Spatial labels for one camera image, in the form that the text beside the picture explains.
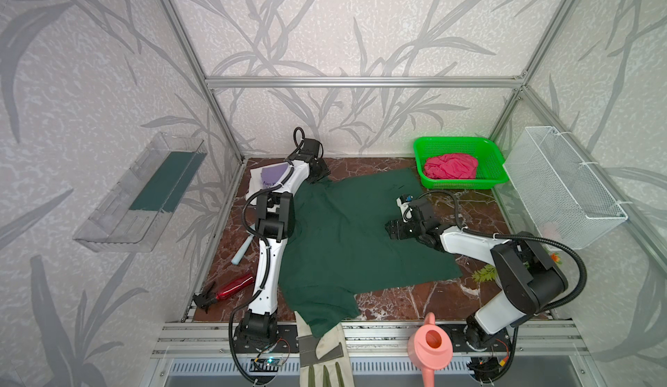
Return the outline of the dark green t-shirt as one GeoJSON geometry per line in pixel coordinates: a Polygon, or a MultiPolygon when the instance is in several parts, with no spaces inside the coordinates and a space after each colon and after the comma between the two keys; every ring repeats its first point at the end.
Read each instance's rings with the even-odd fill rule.
{"type": "Polygon", "coordinates": [[[385,229],[401,215],[399,196],[421,192],[411,168],[300,187],[279,287],[313,336],[358,317],[358,294],[461,277],[453,255],[385,229]]]}

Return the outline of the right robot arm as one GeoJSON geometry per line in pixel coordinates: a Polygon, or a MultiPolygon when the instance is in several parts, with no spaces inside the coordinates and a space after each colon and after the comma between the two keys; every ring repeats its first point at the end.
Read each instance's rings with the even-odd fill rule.
{"type": "Polygon", "coordinates": [[[567,305],[585,289],[588,272],[585,262],[573,249],[559,241],[537,237],[529,232],[499,234],[477,232],[460,215],[460,203],[453,200],[454,224],[444,225],[436,218],[427,197],[403,194],[396,199],[401,210],[398,220],[386,223],[391,239],[415,239],[445,253],[458,254],[491,265],[496,271],[500,293],[467,318],[468,345],[483,351],[508,326],[516,329],[541,312],[567,305]],[[570,256],[578,268],[578,282],[569,290],[569,282],[557,261],[547,251],[554,247],[570,256]]]}

